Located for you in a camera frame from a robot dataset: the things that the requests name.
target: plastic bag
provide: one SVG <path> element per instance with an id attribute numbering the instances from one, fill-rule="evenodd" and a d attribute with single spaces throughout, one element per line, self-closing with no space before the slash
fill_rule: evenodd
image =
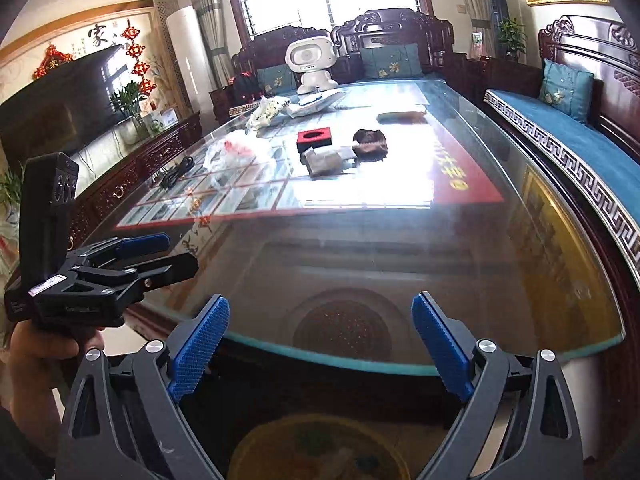
<path id="1" fill-rule="evenodd" d="M 266 162 L 270 158 L 271 145 L 266 139 L 258 139 L 255 132 L 234 130 L 213 143 L 204 157 L 202 165 L 208 171 L 246 166 L 252 160 Z"/>
<path id="2" fill-rule="evenodd" d="M 270 99 L 263 97 L 260 99 L 258 107 L 249 116 L 249 120 L 246 122 L 247 129 L 255 131 L 269 126 L 273 118 L 290 102 L 287 97 L 272 97 Z"/>
<path id="3" fill-rule="evenodd" d="M 343 90 L 327 90 L 326 92 L 322 92 L 322 97 L 316 101 L 312 101 L 305 105 L 297 105 L 295 103 L 290 103 L 287 105 L 286 112 L 289 117 L 304 117 L 307 115 L 315 114 L 329 106 L 336 104 L 341 101 L 345 92 Z"/>

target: brown pouch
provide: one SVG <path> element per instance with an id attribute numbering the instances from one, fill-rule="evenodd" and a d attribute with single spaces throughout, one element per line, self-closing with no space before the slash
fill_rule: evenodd
<path id="1" fill-rule="evenodd" d="M 375 162 L 382 160 L 389 152 L 386 146 L 386 137 L 380 130 L 358 130 L 353 140 L 359 144 L 353 147 L 360 162 Z"/>

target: blue gripper pad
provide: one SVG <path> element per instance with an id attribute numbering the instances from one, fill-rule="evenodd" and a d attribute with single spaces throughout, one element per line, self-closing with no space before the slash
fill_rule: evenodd
<path id="1" fill-rule="evenodd" d="M 458 396 L 462 402 L 467 402 L 474 392 L 469 358 L 423 294 L 414 298 L 411 315 L 415 329 L 429 350 L 447 391 Z"/>
<path id="2" fill-rule="evenodd" d="M 195 391 L 228 325 L 229 303 L 222 296 L 215 295 L 196 319 L 180 323 L 169 335 L 166 344 L 170 349 L 172 380 L 167 390 L 174 402 L 180 402 L 182 396 Z M 185 328 L 191 328 L 191 333 L 174 354 L 172 345 L 175 345 L 176 338 L 182 338 Z"/>
<path id="3" fill-rule="evenodd" d="M 166 251 L 170 244 L 170 238 L 164 233 L 129 238 L 128 240 L 123 240 L 116 249 L 116 256 L 119 259 L 126 260 L 127 258 L 134 258 L 144 254 L 159 253 Z"/>

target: metal screw cap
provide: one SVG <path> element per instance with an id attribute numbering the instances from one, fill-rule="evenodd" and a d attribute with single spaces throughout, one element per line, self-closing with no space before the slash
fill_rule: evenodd
<path id="1" fill-rule="evenodd" d="M 554 354 L 551 350 L 544 349 L 540 351 L 540 357 L 542 357 L 545 361 L 553 361 L 556 358 L 556 354 Z"/>
<path id="2" fill-rule="evenodd" d="M 149 341 L 145 348 L 150 354 L 155 354 L 164 348 L 164 343 L 162 341 L 158 341 L 158 339 L 154 339 L 153 341 Z"/>
<path id="3" fill-rule="evenodd" d="M 488 339 L 482 339 L 482 341 L 478 343 L 478 346 L 483 352 L 487 352 L 488 354 L 495 352 L 496 349 L 495 343 Z"/>
<path id="4" fill-rule="evenodd" d="M 91 348 L 86 354 L 84 354 L 87 361 L 95 361 L 98 357 L 100 357 L 100 350 L 97 348 Z"/>

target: black cable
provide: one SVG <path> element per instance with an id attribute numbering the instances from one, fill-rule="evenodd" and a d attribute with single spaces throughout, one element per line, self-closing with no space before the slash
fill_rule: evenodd
<path id="1" fill-rule="evenodd" d="M 192 156 L 186 156 L 180 164 L 171 168 L 160 182 L 160 186 L 171 189 L 178 182 L 178 179 L 195 165 Z"/>

